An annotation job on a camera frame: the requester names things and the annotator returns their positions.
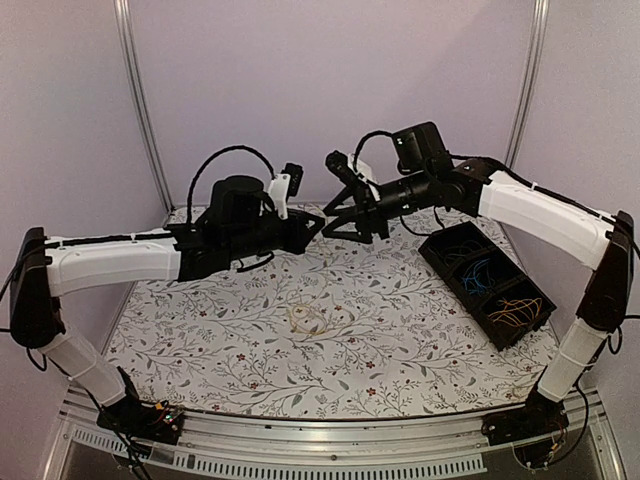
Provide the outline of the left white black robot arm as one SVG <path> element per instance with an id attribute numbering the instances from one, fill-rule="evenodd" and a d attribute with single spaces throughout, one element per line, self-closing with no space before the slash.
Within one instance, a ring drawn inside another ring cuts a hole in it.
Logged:
<path id="1" fill-rule="evenodd" d="M 148 412 L 124 375 L 80 333 L 63 323 L 62 296 L 104 285 L 146 280 L 189 282 L 227 271 L 234 262 L 277 251 L 302 254 L 324 226 L 322 217 L 287 205 L 289 178 L 268 186 L 234 175 L 216 182 L 209 206 L 184 222 L 148 232 L 103 237 L 47 237 L 29 229 L 3 286 L 8 333 L 59 365 L 108 410 L 128 434 L 148 426 Z"/>

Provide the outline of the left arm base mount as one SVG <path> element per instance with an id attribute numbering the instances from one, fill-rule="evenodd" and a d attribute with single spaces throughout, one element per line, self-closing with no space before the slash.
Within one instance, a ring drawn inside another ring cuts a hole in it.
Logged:
<path id="1" fill-rule="evenodd" d="M 154 405 L 140 400 L 129 375 L 121 368 L 125 396 L 112 406 L 101 407 L 97 425 L 122 435 L 176 445 L 184 425 L 184 408 L 167 400 Z"/>

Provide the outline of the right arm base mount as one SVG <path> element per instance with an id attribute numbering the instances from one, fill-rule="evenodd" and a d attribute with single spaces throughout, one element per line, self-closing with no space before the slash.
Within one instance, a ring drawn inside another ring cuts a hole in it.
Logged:
<path id="1" fill-rule="evenodd" d="M 564 444 L 568 417 L 563 403 L 545 397 L 528 399 L 524 406 L 482 418 L 481 433 L 491 446 L 524 441 L 513 450 L 516 460 L 528 469 L 550 465 Z"/>

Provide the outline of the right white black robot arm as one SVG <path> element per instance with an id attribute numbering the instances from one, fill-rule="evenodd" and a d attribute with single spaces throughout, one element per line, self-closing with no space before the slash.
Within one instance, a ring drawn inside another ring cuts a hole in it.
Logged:
<path id="1" fill-rule="evenodd" d="M 591 269 L 574 322 L 530 393 L 533 401 L 517 415 L 524 435 L 539 435 L 555 420 L 552 402 L 566 397 L 627 317 L 639 254 L 632 217 L 584 206 L 523 179 L 496 159 L 453 155 L 432 122 L 386 136 L 401 174 L 394 182 L 377 183 L 358 152 L 327 155 L 327 169 L 344 188 L 324 209 L 332 219 L 324 236 L 369 244 L 375 235 L 387 237 L 389 220 L 436 206 L 512 226 Z"/>

